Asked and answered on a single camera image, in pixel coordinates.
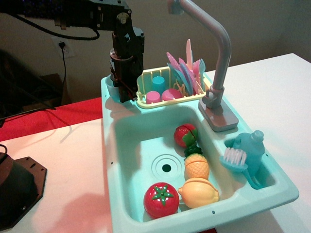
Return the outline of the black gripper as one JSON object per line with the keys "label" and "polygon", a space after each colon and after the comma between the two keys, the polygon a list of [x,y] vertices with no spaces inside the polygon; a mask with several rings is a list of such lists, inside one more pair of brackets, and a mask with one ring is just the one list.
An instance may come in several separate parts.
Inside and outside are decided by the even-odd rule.
{"label": "black gripper", "polygon": [[144,32],[137,27],[112,33],[111,70],[119,89],[120,102],[137,100],[137,78],[143,71]]}

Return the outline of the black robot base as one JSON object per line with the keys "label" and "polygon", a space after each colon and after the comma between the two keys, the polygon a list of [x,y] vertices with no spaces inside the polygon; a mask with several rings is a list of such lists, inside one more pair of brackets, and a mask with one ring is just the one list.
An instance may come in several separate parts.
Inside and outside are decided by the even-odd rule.
{"label": "black robot base", "polygon": [[0,230],[14,227],[43,197],[47,169],[31,157],[13,159],[0,146]]}

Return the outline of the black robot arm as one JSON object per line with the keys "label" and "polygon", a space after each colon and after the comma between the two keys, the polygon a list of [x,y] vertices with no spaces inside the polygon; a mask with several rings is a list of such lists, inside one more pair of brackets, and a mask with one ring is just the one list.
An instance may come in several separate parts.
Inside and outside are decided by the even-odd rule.
{"label": "black robot arm", "polygon": [[[143,73],[144,33],[132,25],[132,10],[123,0],[2,0],[0,11],[43,32],[65,39],[96,40],[99,31],[111,31],[111,80],[118,88],[120,102],[137,99],[137,79]],[[54,33],[30,18],[53,20],[55,26],[92,29],[95,37]]]}

